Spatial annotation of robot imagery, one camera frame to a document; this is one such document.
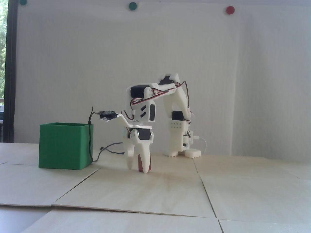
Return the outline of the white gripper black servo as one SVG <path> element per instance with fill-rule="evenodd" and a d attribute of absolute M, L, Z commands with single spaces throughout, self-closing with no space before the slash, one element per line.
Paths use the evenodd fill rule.
<path fill-rule="evenodd" d="M 134 147 L 141 158 L 141 167 L 144 174 L 149 172 L 151 164 L 150 144 L 153 143 L 154 134 L 152 126 L 129 124 L 123 129 L 122 142 L 124 143 L 124 155 L 129 170 L 133 166 Z"/>

